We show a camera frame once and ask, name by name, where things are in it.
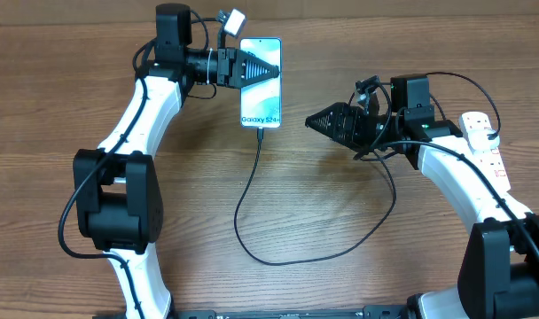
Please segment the blue Galaxy smartphone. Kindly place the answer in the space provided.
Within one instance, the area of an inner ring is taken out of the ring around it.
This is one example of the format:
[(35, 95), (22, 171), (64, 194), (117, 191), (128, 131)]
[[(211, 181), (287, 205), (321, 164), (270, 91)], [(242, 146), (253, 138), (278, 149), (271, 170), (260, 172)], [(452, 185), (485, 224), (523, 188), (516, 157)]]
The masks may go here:
[(282, 123), (282, 41), (278, 37), (250, 37), (240, 49), (277, 68), (277, 76), (240, 90), (240, 123), (245, 128), (279, 128)]

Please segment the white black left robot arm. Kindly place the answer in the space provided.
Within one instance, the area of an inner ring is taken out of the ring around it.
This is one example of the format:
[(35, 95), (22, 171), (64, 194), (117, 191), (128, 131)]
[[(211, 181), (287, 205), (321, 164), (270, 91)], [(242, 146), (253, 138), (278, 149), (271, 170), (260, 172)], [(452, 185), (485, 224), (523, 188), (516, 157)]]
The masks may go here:
[(278, 66), (226, 45), (227, 36), (239, 36), (244, 13), (221, 11), (215, 21), (221, 25), (216, 47), (193, 49), (191, 27), (206, 20), (187, 4), (157, 5), (156, 36), (132, 59), (129, 106), (97, 148), (74, 157), (74, 193), (64, 212), (77, 210), (79, 231), (96, 248), (75, 256), (110, 262), (126, 301), (122, 318), (176, 317), (156, 249), (164, 207), (154, 157), (192, 87), (243, 89), (280, 75)]

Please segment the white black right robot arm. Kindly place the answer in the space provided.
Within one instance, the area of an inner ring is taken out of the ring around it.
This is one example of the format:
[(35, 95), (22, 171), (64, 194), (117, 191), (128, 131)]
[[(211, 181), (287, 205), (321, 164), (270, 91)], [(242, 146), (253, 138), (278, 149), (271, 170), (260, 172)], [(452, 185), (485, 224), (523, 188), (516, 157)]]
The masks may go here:
[(355, 84), (348, 102), (306, 119), (309, 128), (359, 160), (401, 154), (431, 180), (463, 222), (469, 240), (457, 283), (419, 293), (399, 307), (367, 307), (367, 318), (539, 316), (539, 214), (516, 200), (498, 150), (500, 121), (469, 112), (447, 119), (427, 74)]

